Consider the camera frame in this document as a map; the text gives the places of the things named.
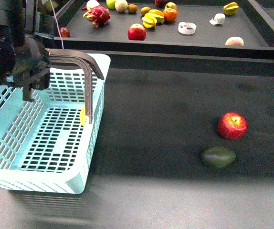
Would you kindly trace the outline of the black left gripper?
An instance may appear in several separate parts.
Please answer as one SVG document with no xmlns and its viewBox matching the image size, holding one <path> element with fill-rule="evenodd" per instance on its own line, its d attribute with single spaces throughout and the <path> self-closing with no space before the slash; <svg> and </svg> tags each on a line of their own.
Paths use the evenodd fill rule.
<svg viewBox="0 0 274 229">
<path fill-rule="evenodd" d="M 33 38 L 25 37 L 22 46 L 13 46 L 0 38 L 0 86 L 23 87 L 22 99 L 34 102 L 32 89 L 44 90 L 50 84 L 50 64 L 53 66 L 75 65 L 84 73 L 84 115 L 81 122 L 93 122 L 93 78 L 105 77 L 96 60 L 90 55 L 68 49 L 45 49 Z"/>
</svg>

